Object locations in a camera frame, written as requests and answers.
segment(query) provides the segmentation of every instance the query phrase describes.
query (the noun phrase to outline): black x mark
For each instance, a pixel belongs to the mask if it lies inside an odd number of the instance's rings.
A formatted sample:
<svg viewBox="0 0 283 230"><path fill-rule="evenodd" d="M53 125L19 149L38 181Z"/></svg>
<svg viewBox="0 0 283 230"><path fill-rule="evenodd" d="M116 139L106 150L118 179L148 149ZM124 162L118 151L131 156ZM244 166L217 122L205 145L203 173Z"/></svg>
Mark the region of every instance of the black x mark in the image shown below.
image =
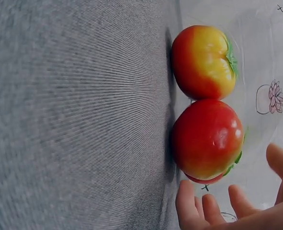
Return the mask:
<svg viewBox="0 0 283 230"><path fill-rule="evenodd" d="M277 4L277 6L279 7L277 10L278 10L278 11L281 11L281 12L283 13L282 7L279 6L278 4Z"/></svg>

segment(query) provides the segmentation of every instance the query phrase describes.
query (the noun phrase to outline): red and yellow tomato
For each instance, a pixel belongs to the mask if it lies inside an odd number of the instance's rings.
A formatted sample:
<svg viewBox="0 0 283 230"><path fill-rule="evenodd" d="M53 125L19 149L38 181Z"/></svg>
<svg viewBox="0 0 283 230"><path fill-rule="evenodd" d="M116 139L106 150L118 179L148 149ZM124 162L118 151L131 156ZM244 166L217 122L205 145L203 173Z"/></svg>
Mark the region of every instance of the red and yellow tomato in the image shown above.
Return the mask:
<svg viewBox="0 0 283 230"><path fill-rule="evenodd" d="M215 27L183 30L173 42L171 60L178 86L192 99L220 100L235 87L238 70L232 44Z"/></svg>
<svg viewBox="0 0 283 230"><path fill-rule="evenodd" d="M212 184L241 156L243 126L224 102L205 99L190 105L172 130L174 160L189 179Z"/></svg>

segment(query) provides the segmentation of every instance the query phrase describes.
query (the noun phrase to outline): finger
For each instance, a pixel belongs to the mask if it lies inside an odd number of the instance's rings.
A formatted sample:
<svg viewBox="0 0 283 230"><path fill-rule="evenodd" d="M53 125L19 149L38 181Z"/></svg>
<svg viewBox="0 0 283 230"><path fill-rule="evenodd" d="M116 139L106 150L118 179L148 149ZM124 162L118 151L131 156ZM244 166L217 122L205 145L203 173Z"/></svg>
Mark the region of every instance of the finger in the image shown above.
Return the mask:
<svg viewBox="0 0 283 230"><path fill-rule="evenodd" d="M204 219L204 213L203 213L203 208L202 208L202 202L201 200L195 196L195 207L199 213L199 216Z"/></svg>
<svg viewBox="0 0 283 230"><path fill-rule="evenodd" d="M266 158L269 166L283 178L283 149L275 144L269 144L266 149Z"/></svg>
<svg viewBox="0 0 283 230"><path fill-rule="evenodd" d="M243 190L237 185L232 185L229 187L229 196L231 206L238 219L250 216L260 211L254 208L254 206L248 201Z"/></svg>
<svg viewBox="0 0 283 230"><path fill-rule="evenodd" d="M204 218L209 224L216 225L225 223L214 196L210 194L204 195L202 197L202 205Z"/></svg>
<svg viewBox="0 0 283 230"><path fill-rule="evenodd" d="M190 181L181 181L176 197L176 209L182 230L202 230L209 224L200 218L195 206L195 193Z"/></svg>

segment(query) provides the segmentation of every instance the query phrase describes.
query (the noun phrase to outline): tomato stem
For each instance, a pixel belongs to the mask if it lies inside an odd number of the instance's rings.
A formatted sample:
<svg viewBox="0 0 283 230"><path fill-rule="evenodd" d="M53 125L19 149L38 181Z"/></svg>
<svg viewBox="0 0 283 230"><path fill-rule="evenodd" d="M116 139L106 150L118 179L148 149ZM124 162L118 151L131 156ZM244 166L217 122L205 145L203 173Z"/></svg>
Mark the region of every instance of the tomato stem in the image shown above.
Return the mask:
<svg viewBox="0 0 283 230"><path fill-rule="evenodd" d="M227 59L230 63L231 69L233 71L233 73L236 76L236 79L238 78L238 68L237 68L237 59L236 57L234 57L233 54L233 46L232 43L230 42L230 40L227 38L227 46L228 46L228 52L227 52Z"/></svg>

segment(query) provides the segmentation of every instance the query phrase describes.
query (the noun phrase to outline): hand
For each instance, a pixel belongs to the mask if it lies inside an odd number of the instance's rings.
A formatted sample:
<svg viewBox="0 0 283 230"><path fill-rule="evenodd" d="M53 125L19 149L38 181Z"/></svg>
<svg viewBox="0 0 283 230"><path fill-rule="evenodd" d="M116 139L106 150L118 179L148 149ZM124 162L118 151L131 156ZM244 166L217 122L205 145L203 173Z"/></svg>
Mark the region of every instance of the hand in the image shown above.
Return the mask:
<svg viewBox="0 0 283 230"><path fill-rule="evenodd" d="M270 144L266 150L269 166L281 177L275 206L261 211L248 202L236 185L229 187L231 206L238 221L226 223L212 195L200 201L193 184L182 181L176 198L176 208L182 230L283 230L283 149Z"/></svg>

